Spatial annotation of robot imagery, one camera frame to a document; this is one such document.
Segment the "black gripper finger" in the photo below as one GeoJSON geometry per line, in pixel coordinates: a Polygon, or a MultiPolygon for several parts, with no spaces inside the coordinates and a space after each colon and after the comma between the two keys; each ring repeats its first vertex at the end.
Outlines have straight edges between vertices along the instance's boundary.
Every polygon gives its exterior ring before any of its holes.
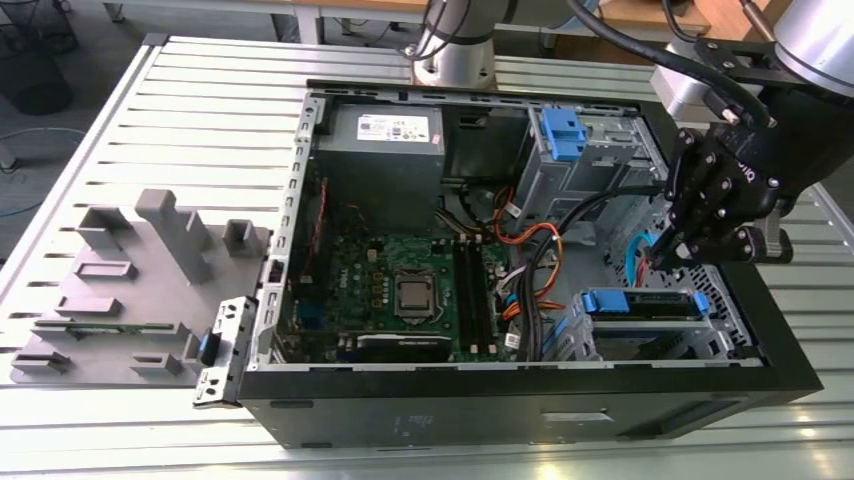
{"type": "Polygon", "coordinates": [[[768,214],[750,225],[730,216],[728,210],[720,218],[720,208],[700,208],[676,216],[666,230],[666,269],[700,264],[790,263],[792,245],[780,225],[783,206],[778,201],[768,214]]]}
{"type": "Polygon", "coordinates": [[[698,235],[702,221],[708,215],[708,207],[700,194],[716,157],[711,155],[711,164],[707,164],[702,147],[703,134],[698,130],[678,132],[663,190],[664,199],[670,203],[666,217],[668,227],[650,249],[654,268],[675,268],[680,265],[678,247],[698,235]]]}

